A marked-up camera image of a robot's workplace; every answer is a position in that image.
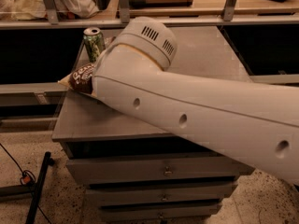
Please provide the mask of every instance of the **speckled floor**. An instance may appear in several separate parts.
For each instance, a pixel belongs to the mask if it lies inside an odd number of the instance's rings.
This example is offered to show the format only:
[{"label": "speckled floor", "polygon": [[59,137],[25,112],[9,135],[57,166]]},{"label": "speckled floor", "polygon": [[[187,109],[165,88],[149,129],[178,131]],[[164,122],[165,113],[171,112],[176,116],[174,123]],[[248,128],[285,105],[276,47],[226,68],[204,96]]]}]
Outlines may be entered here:
[{"label": "speckled floor", "polygon": [[[52,224],[103,223],[99,214],[84,199],[85,188],[77,185],[65,168],[67,157],[60,144],[51,141],[51,131],[22,132],[0,129],[0,142],[19,162],[22,169],[38,175],[46,151],[51,152],[55,165],[49,167],[40,201],[40,207]],[[0,148],[0,187],[18,185],[20,171]],[[0,202],[0,224],[25,223],[31,198]],[[48,223],[36,213],[38,224]],[[159,220],[128,221],[123,224],[160,223]],[[250,176],[241,176],[239,185],[230,198],[224,199],[222,208],[212,217],[186,217],[169,219],[174,224],[297,224],[299,223],[299,194],[284,181],[256,170]]]}]

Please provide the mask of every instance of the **workbench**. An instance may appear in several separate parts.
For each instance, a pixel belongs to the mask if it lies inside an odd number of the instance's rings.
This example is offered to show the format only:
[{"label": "workbench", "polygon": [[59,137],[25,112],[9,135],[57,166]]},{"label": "workbench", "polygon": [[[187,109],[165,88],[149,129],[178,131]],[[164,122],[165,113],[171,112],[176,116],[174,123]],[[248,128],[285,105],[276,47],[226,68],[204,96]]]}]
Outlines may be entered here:
[{"label": "workbench", "polygon": [[[172,28],[168,72],[251,82],[216,27]],[[103,30],[104,36],[120,30]],[[80,63],[87,63],[84,51]],[[52,136],[104,221],[217,214],[251,167],[68,91]]]}]

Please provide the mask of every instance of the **can top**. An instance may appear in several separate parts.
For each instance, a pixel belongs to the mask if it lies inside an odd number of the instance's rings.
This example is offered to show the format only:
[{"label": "can top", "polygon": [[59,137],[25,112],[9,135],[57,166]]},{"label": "can top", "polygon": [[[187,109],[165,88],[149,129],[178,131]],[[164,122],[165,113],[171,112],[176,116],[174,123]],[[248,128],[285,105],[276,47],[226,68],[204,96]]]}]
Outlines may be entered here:
[{"label": "can top", "polygon": [[84,30],[85,35],[98,35],[100,32],[101,30],[97,27],[89,27]]}]

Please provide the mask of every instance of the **gray tabletop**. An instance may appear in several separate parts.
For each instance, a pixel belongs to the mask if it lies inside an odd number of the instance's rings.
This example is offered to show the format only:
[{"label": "gray tabletop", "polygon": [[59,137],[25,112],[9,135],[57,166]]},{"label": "gray tabletop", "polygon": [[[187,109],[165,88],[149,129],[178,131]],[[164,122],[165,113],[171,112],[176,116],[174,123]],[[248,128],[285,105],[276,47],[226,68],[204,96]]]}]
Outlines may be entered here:
[{"label": "gray tabletop", "polygon": [[[216,27],[171,28],[178,52],[168,72],[251,82],[244,66]],[[104,36],[120,30],[104,31]],[[78,65],[88,63],[81,54]],[[125,116],[99,101],[68,91],[53,131],[54,141],[92,141],[169,136],[161,129]]]}]

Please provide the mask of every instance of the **black cable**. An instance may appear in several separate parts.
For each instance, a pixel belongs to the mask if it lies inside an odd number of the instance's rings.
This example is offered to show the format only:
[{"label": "black cable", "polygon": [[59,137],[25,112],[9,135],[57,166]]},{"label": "black cable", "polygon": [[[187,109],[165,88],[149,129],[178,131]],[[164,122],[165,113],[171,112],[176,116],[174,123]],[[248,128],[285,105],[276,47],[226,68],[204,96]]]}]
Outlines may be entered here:
[{"label": "black cable", "polygon": [[[4,148],[4,146],[0,143],[1,148],[8,154],[8,156],[17,164],[18,168],[21,170],[21,178],[20,178],[20,182],[26,177],[29,176],[31,181],[29,183],[23,183],[21,182],[21,184],[23,186],[28,187],[28,189],[30,190],[30,193],[32,196],[34,196],[33,191],[30,189],[30,186],[34,185],[34,183],[36,182],[36,177],[35,175],[29,171],[29,170],[24,170],[19,166],[19,164],[16,162],[16,160],[10,155],[10,153]],[[37,206],[38,210],[41,212],[41,214],[44,216],[44,218],[48,221],[49,224],[51,224],[50,220],[48,219],[48,217],[45,215],[45,213],[42,211],[42,209],[40,208],[40,206]]]}]

